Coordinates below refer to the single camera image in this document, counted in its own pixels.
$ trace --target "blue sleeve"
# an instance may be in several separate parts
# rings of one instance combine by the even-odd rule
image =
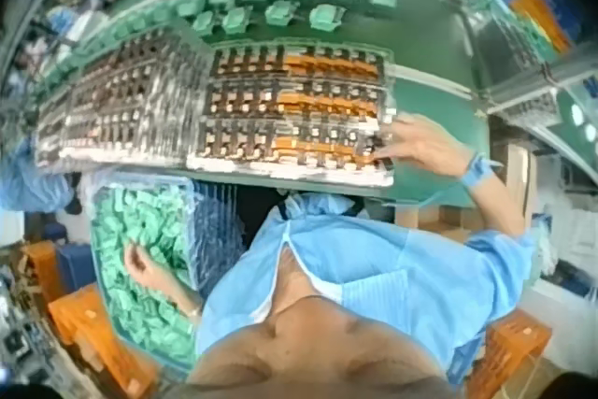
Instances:
[[[535,243],[530,233],[512,238],[498,231],[472,235],[465,245],[483,255],[491,284],[493,304],[488,322],[510,313],[521,297],[523,282],[530,276]]]

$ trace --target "blue storage bin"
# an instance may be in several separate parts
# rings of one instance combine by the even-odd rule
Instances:
[[[67,293],[96,281],[92,247],[87,244],[66,244],[56,247],[58,269]]]
[[[41,235],[41,238],[42,240],[51,240],[52,242],[57,242],[58,240],[63,239],[64,243],[68,243],[66,227],[58,222],[47,223],[44,226],[44,232]]]

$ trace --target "light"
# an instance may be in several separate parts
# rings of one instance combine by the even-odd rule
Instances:
[[[596,140],[596,127],[594,125],[592,125],[591,123],[588,123],[586,125],[586,139],[588,139],[588,142],[593,142],[594,140]]]
[[[573,105],[571,107],[571,117],[576,126],[581,126],[581,124],[586,120],[583,115],[583,111],[578,105]]]

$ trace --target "white wall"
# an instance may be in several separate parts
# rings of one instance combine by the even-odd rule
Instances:
[[[22,240],[25,233],[25,215],[0,209],[0,247]]]
[[[567,371],[598,374],[598,304],[540,279],[519,307],[552,328],[546,358]]]

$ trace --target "component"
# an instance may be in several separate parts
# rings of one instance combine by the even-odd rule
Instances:
[[[334,5],[318,5],[309,13],[311,28],[323,32],[333,32],[341,24],[345,9]]]
[[[251,19],[253,7],[231,9],[222,21],[222,28],[228,35],[245,33]]]
[[[298,2],[277,0],[265,11],[265,21],[268,25],[286,27],[291,22],[297,8],[299,8]]]

